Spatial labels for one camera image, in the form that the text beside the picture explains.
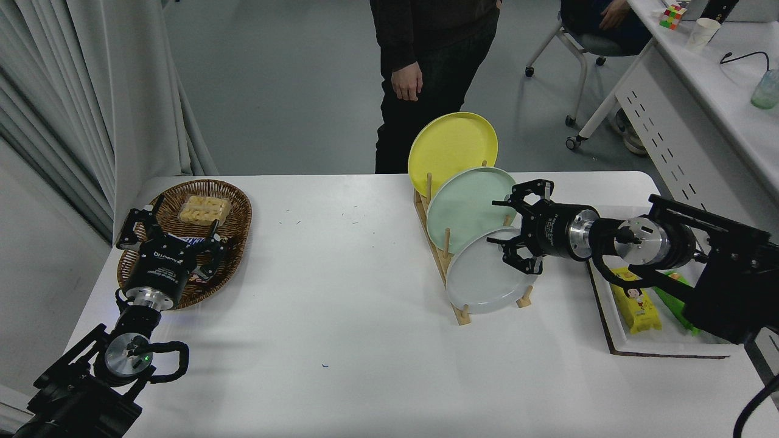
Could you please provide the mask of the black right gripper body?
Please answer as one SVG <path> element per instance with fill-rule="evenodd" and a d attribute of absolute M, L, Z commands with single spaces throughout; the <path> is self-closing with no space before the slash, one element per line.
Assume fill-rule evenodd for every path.
<path fill-rule="evenodd" d="M 570 228 L 577 216 L 577 205 L 536 202 L 522 214 L 524 245 L 535 256 L 559 256 L 577 260 Z"/>

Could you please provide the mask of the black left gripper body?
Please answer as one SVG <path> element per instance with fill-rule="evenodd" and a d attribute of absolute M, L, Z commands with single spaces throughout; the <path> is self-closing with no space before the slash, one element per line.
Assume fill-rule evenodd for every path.
<path fill-rule="evenodd" d="M 125 296 L 140 288 L 161 292 L 170 301 L 183 297 L 189 275 L 197 267 L 198 252 L 182 240 L 150 240 L 140 246 L 140 256 L 125 283 Z"/>

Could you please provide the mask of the standing person's hand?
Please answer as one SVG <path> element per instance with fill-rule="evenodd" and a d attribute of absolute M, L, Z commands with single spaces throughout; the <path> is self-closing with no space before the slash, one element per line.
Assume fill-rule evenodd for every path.
<path fill-rule="evenodd" d="M 423 75 L 417 62 L 404 66 L 391 74 L 391 86 L 398 99 L 417 102 L 423 87 Z"/>

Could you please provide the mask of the seated person's hand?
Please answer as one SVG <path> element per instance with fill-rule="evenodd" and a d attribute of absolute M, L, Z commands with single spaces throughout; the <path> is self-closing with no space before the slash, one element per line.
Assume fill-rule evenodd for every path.
<path fill-rule="evenodd" d="M 601 30 L 611 30 L 620 27 L 624 19 L 631 11 L 631 6 L 625 0 L 613 0 L 601 12 L 602 20 L 599 25 Z"/>

